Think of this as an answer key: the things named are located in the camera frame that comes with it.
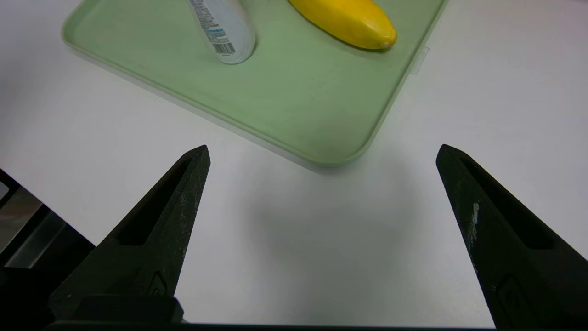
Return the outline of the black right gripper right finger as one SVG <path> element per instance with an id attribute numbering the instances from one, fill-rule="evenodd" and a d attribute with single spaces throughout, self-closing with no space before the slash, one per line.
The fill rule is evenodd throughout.
<path id="1" fill-rule="evenodd" d="M 586 330 L 588 262 L 472 157 L 435 165 L 498 329 Z"/>

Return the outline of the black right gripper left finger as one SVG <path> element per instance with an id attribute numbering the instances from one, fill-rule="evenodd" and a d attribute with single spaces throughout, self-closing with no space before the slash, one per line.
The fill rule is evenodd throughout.
<path id="1" fill-rule="evenodd" d="M 209 168 L 206 145 L 184 153 L 53 291 L 56 318 L 95 295 L 174 296 Z"/>

